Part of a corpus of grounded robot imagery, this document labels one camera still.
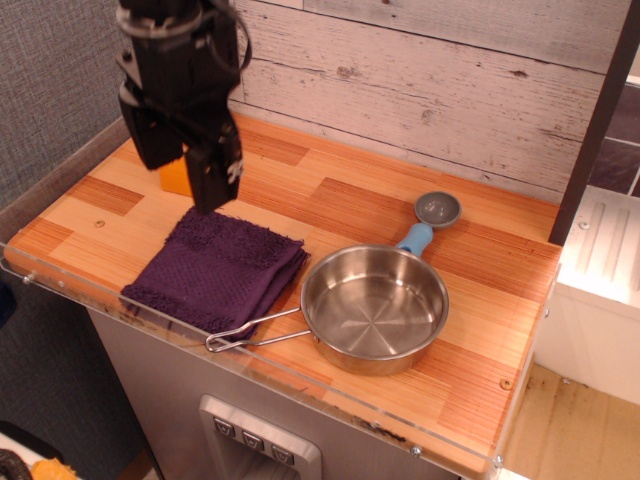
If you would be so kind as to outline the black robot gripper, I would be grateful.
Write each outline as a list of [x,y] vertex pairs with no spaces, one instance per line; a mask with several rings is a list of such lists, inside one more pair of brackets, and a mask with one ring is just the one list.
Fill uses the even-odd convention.
[[183,156],[195,209],[207,215],[238,196],[243,159],[227,107],[244,68],[240,19],[121,19],[132,48],[121,54],[125,124],[143,164],[157,170]]

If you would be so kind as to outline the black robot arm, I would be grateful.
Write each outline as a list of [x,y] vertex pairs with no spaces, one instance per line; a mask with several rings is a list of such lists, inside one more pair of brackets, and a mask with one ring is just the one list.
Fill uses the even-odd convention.
[[252,49],[247,28],[227,1],[122,1],[116,10],[131,47],[119,103],[144,165],[180,158],[196,210],[207,215],[236,199],[241,141],[228,106]]

